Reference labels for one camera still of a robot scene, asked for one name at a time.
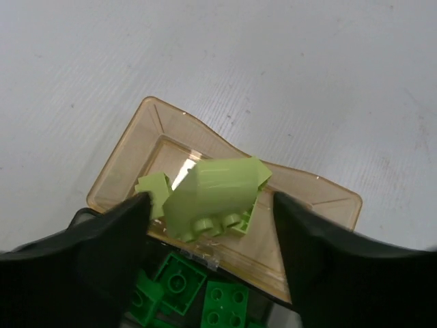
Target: gray surface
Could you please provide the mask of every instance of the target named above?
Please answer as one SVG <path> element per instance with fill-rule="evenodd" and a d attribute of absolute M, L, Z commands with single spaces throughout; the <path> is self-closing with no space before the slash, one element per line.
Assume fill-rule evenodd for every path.
<path fill-rule="evenodd" d="M 0 0 L 0 249 L 67 226 L 141 99 L 436 244 L 437 3 Z"/>

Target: light green toy brick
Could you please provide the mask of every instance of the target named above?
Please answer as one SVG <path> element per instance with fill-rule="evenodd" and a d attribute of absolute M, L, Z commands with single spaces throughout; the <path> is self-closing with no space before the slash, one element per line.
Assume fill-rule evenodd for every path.
<path fill-rule="evenodd" d="M 164 173 L 154 173 L 138 179 L 135 192 L 150 191 L 153 197 L 152 219 L 164 216 L 163 204 L 171 194 L 170 179 Z"/>
<path fill-rule="evenodd" d="M 261 194 L 264 187 L 268 183 L 268 179 L 272 176 L 272 172 L 257 158 L 253 157 L 257 161 L 257 176 L 258 176 L 258 195 Z M 234 236 L 243 237 L 249 231 L 251 226 L 251 219 L 255 212 L 255 207 L 258 201 L 258 197 L 256 198 L 254 204 L 250 209 L 246 210 L 241 216 L 241 222 L 235 226 L 233 226 L 229 232 Z"/>
<path fill-rule="evenodd" d="M 190 242 L 238 225 L 253 206 L 260 173 L 256 158 L 204 160 L 192 168 L 163 205 L 167 233 Z"/>

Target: transparent plastic bin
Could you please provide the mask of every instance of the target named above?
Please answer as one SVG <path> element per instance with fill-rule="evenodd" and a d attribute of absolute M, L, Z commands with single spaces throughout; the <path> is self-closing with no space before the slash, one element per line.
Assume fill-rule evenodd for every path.
<path fill-rule="evenodd" d="M 87 196 L 88 206 L 104 212 L 134 193 L 137 179 L 164 172 L 174 188 L 187 169 L 202 159 L 248 156 L 204 123 L 157 98 L 143 100 Z M 323 177 L 264 162 L 272 177 L 259 197 L 248 234 L 242 238 L 201 237 L 182 243 L 165 234 L 165 218 L 149 234 L 211 259 L 272 296 L 290 302 L 283 263 L 272 220 L 272 192 L 283 191 L 315 212 L 354 229 L 361 197 Z"/>

